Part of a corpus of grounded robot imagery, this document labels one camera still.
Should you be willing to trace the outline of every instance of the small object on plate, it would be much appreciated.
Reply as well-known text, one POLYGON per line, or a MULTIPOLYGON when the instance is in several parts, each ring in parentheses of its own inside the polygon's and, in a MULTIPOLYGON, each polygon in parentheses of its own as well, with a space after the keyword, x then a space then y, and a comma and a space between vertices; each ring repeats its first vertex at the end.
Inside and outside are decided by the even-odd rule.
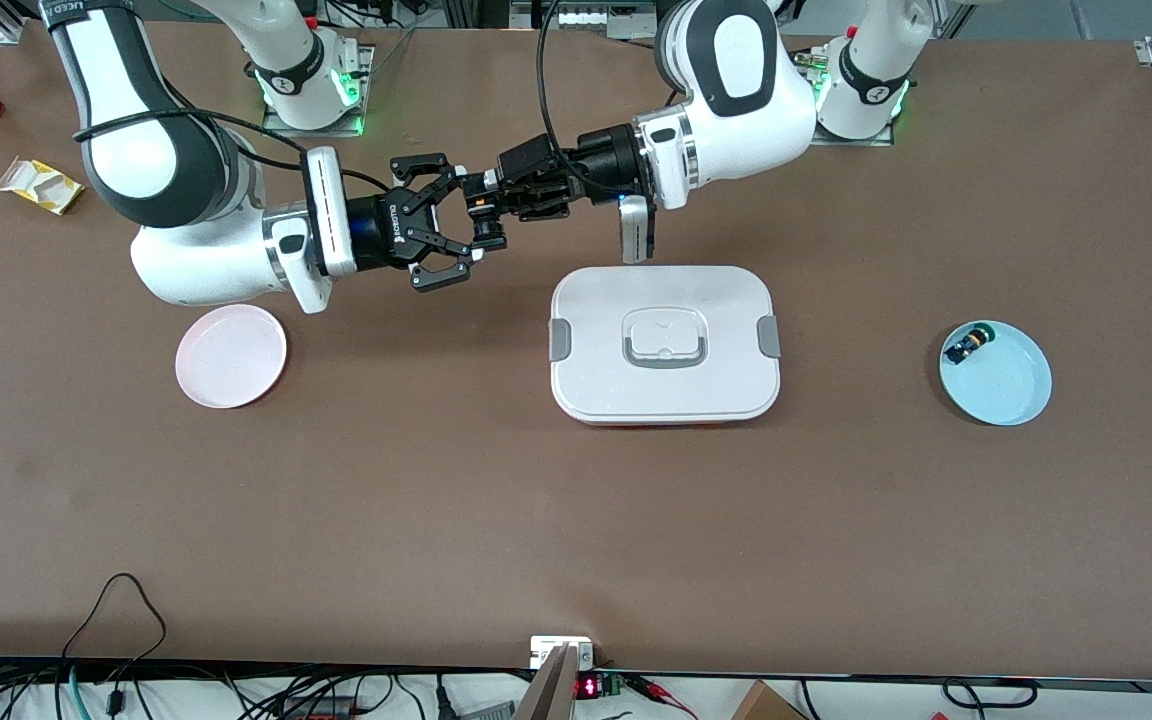
POLYGON ((287 363, 287 334, 273 314, 252 305, 212 310, 184 333, 177 382, 198 406, 247 406, 265 395, 287 363))
POLYGON ((968 359, 969 355, 979 350, 980 346, 993 340, 993 338, 995 338, 993 328, 986 323, 977 323, 972 325, 972 328, 963 336, 963 340, 955 342, 945 351, 945 356, 950 359, 950 363, 957 365, 961 361, 968 359))
POLYGON ((941 344, 941 384, 955 406, 991 425, 1020 425, 1037 418, 1052 395, 1052 372, 1041 348, 1020 329, 996 320, 960 325, 941 344), (986 325, 993 338, 955 364, 950 349, 986 325))
POLYGON ((0 190, 15 192, 40 209, 62 215, 86 188, 51 165, 17 158, 0 179, 0 190))

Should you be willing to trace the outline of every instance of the pink plate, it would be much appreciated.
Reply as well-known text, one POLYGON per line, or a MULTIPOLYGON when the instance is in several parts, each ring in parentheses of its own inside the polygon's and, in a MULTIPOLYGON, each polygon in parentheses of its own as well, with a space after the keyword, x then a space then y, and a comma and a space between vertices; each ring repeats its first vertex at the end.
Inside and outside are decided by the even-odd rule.
POLYGON ((177 382, 205 407, 240 407, 265 395, 287 363, 287 334, 273 314, 227 305, 198 318, 177 348, 177 382))

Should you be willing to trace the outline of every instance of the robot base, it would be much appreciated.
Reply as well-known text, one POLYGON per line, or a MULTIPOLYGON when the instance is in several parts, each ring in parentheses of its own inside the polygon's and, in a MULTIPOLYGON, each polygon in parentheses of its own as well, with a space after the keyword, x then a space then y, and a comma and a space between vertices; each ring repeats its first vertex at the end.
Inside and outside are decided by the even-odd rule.
POLYGON ((270 106, 270 99, 265 100, 265 119, 262 126, 271 131, 279 132, 285 137, 358 137, 364 131, 364 120, 367 109, 367 96, 371 94, 371 65, 376 60, 374 45, 358 45, 351 37, 340 37, 343 43, 342 70, 343 73, 359 73, 361 77, 354 79, 347 74, 340 74, 340 92, 342 97, 351 94, 358 97, 358 104, 353 106, 346 114, 340 115, 336 122, 319 129, 297 129, 288 126, 270 106))

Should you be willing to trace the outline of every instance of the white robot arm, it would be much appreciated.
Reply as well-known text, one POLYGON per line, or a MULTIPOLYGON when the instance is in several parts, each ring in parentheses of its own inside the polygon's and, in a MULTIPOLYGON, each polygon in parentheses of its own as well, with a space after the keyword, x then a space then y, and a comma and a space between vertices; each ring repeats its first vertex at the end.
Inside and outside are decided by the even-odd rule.
POLYGON ((690 0, 657 31, 657 67, 685 99, 634 119, 657 199, 681 209, 717 179, 780 167, 812 145, 812 86, 763 0, 690 0))
MULTIPOLYGON (((962 5, 1001 0, 963 0, 962 5)), ((827 78, 817 111, 820 127, 846 141, 877 136, 909 90, 914 60, 932 37, 929 0, 869 0, 851 38, 824 46, 827 78)))
MULTIPOLYGON (((200 0, 252 59, 291 127, 334 122, 354 104, 340 68, 357 45, 311 31, 291 0, 200 0)), ((132 264, 161 300, 212 305, 294 291, 306 311, 326 306, 329 279, 355 272, 335 152, 305 158, 314 202, 264 210, 262 168, 241 136, 214 120, 175 114, 188 101, 159 73, 131 0, 41 0, 41 16, 78 100, 83 164, 92 188, 141 223, 132 264), (91 128, 108 128, 92 132, 91 128), (300 249, 285 238, 301 237, 300 249)))

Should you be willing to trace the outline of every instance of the brown cardboard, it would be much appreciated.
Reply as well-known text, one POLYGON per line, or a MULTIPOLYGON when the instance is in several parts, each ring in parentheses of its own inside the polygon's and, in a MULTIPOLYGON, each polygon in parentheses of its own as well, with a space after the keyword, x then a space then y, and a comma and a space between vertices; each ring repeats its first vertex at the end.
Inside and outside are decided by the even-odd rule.
POLYGON ((755 680, 732 720, 808 720, 763 680, 755 680))
MULTIPOLYGON (((256 118, 223 28, 150 25, 183 94, 256 118)), ((563 141, 668 94, 641 47, 555 32, 550 53, 563 141)), ((415 152, 488 167, 539 132, 533 62, 532 33, 417 31, 333 145, 379 177, 415 152)), ((509 220, 445 291, 374 272, 325 314, 262 297, 287 374, 212 411, 172 363, 205 309, 141 286, 132 225, 0 192, 0 653, 56 653, 129 570, 160 657, 518 665, 569 632, 639 669, 1152 679, 1152 69, 1124 41, 933 41, 918 78, 895 147, 814 147, 660 214, 659 263, 771 288, 781 396, 736 427, 554 406, 550 293, 617 263, 613 209, 509 220), (978 318, 1051 361, 1033 423, 983 427, 938 389, 937 348, 978 318)), ((0 173, 88 181, 35 23, 0 48, 0 173)), ((152 638, 120 593, 78 652, 152 638)))

